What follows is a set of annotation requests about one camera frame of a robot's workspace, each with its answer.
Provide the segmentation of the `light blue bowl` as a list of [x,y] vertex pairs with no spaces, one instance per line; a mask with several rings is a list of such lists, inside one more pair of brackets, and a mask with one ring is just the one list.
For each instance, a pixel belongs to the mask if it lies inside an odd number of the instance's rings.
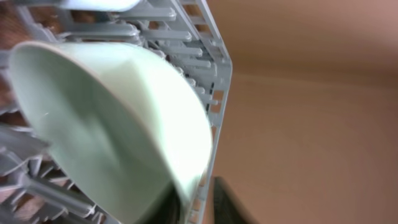
[[58,6],[62,9],[82,11],[128,11],[141,0],[62,0]]

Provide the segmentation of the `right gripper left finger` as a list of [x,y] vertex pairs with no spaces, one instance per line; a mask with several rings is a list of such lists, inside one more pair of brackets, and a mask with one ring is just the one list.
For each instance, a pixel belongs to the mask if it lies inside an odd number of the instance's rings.
[[179,224],[180,209],[177,189],[168,184],[155,205],[136,224]]

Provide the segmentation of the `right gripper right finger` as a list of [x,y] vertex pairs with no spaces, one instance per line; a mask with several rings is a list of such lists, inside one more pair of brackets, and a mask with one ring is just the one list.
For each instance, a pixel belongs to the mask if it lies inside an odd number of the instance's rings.
[[222,177],[213,178],[214,224],[258,224]]

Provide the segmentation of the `green bowl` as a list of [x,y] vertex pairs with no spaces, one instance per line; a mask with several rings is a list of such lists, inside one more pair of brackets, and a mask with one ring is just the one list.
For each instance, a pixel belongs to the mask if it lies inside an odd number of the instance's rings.
[[170,193],[183,217],[213,136],[174,66],[117,42],[17,44],[9,80],[26,121],[77,187],[121,223],[144,223]]

